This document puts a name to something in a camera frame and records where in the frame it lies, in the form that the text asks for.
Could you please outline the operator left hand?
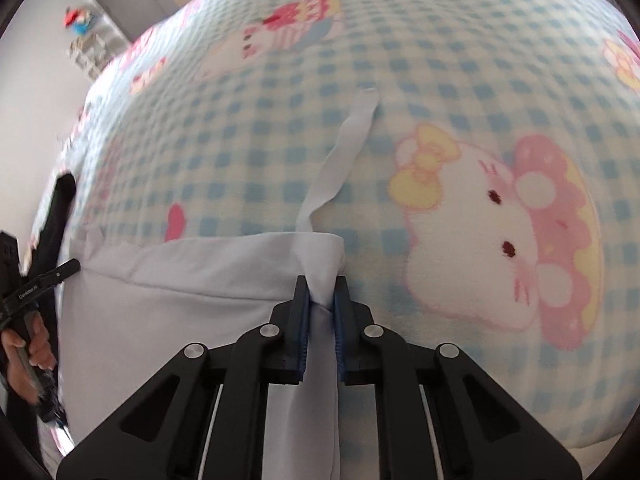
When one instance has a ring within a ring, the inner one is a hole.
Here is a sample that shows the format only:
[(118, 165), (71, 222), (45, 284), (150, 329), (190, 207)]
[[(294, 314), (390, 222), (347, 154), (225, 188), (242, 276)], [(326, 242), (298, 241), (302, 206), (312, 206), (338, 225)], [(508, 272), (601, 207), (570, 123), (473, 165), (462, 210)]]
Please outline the operator left hand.
[(8, 357), (6, 380), (9, 387), (28, 404), (37, 405), (39, 394), (29, 373), (34, 367), (40, 370), (53, 370), (56, 364), (49, 342), (49, 332), (43, 324), (41, 315), (35, 312), (32, 317), (32, 336), (29, 344), (26, 344), (14, 330), (4, 330), (1, 334), (1, 342)]

